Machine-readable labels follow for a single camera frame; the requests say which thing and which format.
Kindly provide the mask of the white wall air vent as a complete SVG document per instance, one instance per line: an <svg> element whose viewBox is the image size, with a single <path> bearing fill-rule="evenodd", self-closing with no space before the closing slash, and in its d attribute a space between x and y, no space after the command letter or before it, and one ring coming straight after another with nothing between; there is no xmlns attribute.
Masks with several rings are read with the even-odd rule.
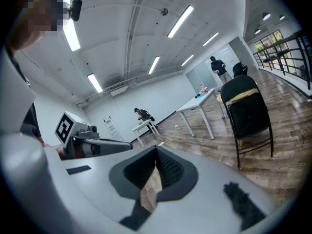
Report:
<svg viewBox="0 0 312 234"><path fill-rule="evenodd" d="M128 85L126 83L120 83L120 84L116 84L114 86L111 86L109 88L109 92L111 94L111 96L117 96L121 93L124 93L128 88Z"/></svg>

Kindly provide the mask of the black office chair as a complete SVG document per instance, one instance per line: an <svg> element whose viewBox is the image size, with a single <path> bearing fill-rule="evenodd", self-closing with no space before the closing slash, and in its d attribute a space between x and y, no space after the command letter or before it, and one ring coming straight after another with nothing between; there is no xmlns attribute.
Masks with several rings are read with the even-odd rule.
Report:
<svg viewBox="0 0 312 234"><path fill-rule="evenodd" d="M239 75L247 75L248 66L244 65L242 62L239 62L233 66L234 78Z"/></svg>

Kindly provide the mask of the frosted glass partition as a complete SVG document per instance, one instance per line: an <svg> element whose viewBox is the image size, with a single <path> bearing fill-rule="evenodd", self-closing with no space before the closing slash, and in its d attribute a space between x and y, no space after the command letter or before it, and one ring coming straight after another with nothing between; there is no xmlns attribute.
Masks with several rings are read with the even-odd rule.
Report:
<svg viewBox="0 0 312 234"><path fill-rule="evenodd" d="M233 49L227 43L221 48L217 49L214 53L209 55L204 61L198 64L195 68L186 73L186 77L197 93L200 90L200 85L211 89L219 88L222 86L222 81L219 76L213 73L211 69L210 57L214 56L216 60L221 60L225 63L226 71L231 78L234 77L233 66L238 62L238 58L234 53Z"/></svg>

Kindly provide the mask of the black folding chair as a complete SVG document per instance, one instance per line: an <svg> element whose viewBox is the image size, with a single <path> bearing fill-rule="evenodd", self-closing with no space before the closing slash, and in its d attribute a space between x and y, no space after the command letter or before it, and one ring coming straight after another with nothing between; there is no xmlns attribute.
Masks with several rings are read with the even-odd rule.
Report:
<svg viewBox="0 0 312 234"><path fill-rule="evenodd" d="M228 102L238 94L256 88L257 91L248 97L234 103ZM237 167L240 169L240 156L270 145L270 155L273 157L273 131L268 108L257 83L248 75L239 75L226 82L221 88L221 98L230 120L234 134ZM238 142L253 137L265 130L269 131L269 138L249 147L239 147Z"/></svg>

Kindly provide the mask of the white rectangular table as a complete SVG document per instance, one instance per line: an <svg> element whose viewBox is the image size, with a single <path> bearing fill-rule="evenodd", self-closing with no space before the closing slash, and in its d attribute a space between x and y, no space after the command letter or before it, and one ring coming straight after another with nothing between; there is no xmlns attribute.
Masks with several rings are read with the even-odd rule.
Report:
<svg viewBox="0 0 312 234"><path fill-rule="evenodd" d="M210 90L208 90L208 92L206 93L203 93L200 97L194 97L192 98L191 100L189 100L188 102L186 102L184 105L182 105L180 108L178 108L176 110L176 112L180 113L182 119L184 120L190 134L192 137L195 137L195 134L184 114L184 112L186 111L190 111L190 110L199 110L205 124L206 124L206 127L207 127L207 130L209 132L209 135L210 135L210 138L211 139L215 139L215 136L212 132L212 129L209 125L209 122L208 122L208 118L207 118L207 115L203 109L203 105L204 103L209 99L209 98L214 98L214 100L216 101L216 104L219 106L219 110L220 110L220 113L221 113L221 117L224 118L224 113L223 113L223 110L222 110L222 107L219 103L219 101L217 100L217 93L215 91L215 88L212 88Z"/></svg>

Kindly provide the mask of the group of ceiling tube lights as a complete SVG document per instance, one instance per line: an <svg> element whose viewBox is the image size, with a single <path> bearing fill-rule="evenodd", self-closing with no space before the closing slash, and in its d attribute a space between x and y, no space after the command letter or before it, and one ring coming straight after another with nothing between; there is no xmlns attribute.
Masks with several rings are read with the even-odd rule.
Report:
<svg viewBox="0 0 312 234"><path fill-rule="evenodd" d="M82 0L75 48L57 75L71 91L89 96L96 92L89 76L107 89L180 74L204 43L206 8L206 0Z"/></svg>

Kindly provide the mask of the grey step ladder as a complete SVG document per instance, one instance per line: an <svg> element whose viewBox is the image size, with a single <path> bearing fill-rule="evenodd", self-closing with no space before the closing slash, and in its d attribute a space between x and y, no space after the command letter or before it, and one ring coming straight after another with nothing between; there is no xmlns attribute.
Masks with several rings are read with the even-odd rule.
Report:
<svg viewBox="0 0 312 234"><path fill-rule="evenodd" d="M116 128L116 126L114 125L112 118L109 117L107 120L103 120L104 124L109 132L109 134L111 135L112 139L117 140L117 141L123 141L123 137L121 136L120 132L118 131L118 129Z"/></svg>

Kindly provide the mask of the black metal railing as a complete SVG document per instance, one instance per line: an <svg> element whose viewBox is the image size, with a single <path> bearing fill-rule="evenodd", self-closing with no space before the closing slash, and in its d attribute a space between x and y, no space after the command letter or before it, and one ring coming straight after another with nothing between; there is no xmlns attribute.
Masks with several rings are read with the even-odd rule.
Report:
<svg viewBox="0 0 312 234"><path fill-rule="evenodd" d="M282 79L295 79L303 84L303 88L312 92L312 43L303 30L299 30L283 40L268 46L263 51L285 44L287 49L260 55L259 51L253 53L259 68L276 73Z"/></svg>

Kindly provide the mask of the large glass window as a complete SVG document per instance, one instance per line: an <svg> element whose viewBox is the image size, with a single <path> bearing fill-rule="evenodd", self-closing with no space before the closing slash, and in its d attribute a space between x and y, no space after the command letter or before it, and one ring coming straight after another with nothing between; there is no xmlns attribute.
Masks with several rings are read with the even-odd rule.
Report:
<svg viewBox="0 0 312 234"><path fill-rule="evenodd" d="M257 51L259 51L260 55L264 55L266 53L273 53L275 51L282 51L282 50L285 50L287 49L287 46L285 47L285 44L281 44L281 45L278 45L276 46L276 50L272 47L270 49L267 49L265 51L263 51L263 49L267 48L268 46L271 46L275 43L277 43L278 41L280 40L283 40L284 37L283 35L281 34L280 30L276 30L275 32L265 36L264 38L258 40L257 42L254 43Z"/></svg>

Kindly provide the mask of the round yellow wooden table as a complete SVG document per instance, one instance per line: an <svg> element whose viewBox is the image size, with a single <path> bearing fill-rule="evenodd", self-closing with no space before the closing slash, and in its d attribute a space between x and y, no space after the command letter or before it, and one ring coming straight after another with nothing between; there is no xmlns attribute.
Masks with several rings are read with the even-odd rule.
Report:
<svg viewBox="0 0 312 234"><path fill-rule="evenodd" d="M243 98L245 98L245 97L250 96L251 94L255 93L256 91L257 91L256 88L250 89L250 90L248 90L248 91L246 91L246 92L243 92L243 93L241 93L241 94L238 94L238 95L235 96L234 98L230 99L228 102L234 103L234 102L236 102L236 101L238 101L238 100L241 100L241 99L243 99ZM222 101L222 98L221 98L221 94L218 94L218 95L216 96L216 100L217 100L219 103L222 103L222 102L223 102L223 101Z"/></svg>

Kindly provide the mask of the person's black clothing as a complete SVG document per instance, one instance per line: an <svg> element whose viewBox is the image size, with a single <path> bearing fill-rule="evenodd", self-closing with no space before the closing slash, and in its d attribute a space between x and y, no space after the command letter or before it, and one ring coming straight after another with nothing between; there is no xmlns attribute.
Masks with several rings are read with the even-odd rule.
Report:
<svg viewBox="0 0 312 234"><path fill-rule="evenodd" d="M44 143L41 132L39 129L39 124L37 120L37 114L35 105L32 104L30 107L23 124L20 129L21 133L36 138L41 144Z"/></svg>

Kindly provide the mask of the person's left forearm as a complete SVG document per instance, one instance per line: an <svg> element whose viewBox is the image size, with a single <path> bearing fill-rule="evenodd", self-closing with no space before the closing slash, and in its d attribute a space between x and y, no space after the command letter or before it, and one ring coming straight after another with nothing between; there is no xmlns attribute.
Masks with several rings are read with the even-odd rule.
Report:
<svg viewBox="0 0 312 234"><path fill-rule="evenodd" d="M51 146L51 145L49 145L47 143L44 143L43 146L47 147L47 148L52 148L55 151L57 151L57 153L58 153L58 155L59 155L61 160L66 160L67 159L64 147L62 145Z"/></svg>

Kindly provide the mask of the small white desk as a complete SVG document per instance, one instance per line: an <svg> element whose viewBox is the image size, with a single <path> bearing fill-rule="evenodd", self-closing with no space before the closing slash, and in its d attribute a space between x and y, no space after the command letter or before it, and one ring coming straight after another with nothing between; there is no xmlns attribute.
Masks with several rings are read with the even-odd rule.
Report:
<svg viewBox="0 0 312 234"><path fill-rule="evenodd" d="M157 134L158 136L160 136L156 126L154 125L154 123L149 119L146 120L144 122L139 123L138 126L136 126L135 128L132 129L132 131L136 134L136 138L139 141L139 143L141 144L142 147L144 147L143 142L140 139L140 135L141 133L139 132L142 128L146 127L146 126L150 126L150 128L152 129L152 133L155 135Z"/></svg>

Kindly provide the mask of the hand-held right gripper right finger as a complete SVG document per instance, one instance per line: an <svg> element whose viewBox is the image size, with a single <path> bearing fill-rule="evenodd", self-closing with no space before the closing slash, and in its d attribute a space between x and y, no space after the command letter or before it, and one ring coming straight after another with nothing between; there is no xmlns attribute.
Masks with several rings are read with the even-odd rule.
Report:
<svg viewBox="0 0 312 234"><path fill-rule="evenodd" d="M237 183L266 218L242 234L268 234L269 215L277 204L266 191L232 167L179 149L168 151L191 162L198 171L195 187L181 200L160 202L145 222L145 234L238 234L241 220L223 191Z"/></svg>

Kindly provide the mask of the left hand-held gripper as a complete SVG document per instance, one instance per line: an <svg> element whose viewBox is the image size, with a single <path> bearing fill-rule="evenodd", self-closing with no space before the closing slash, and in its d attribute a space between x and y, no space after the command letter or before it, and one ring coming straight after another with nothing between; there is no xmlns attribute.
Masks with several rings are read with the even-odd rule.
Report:
<svg viewBox="0 0 312 234"><path fill-rule="evenodd" d="M55 135L64 147L68 159L75 159L74 139L98 139L99 133L95 125L90 125L80 117L64 111L57 127ZM99 139L100 156L112 155L133 149L129 142L113 139Z"/></svg>

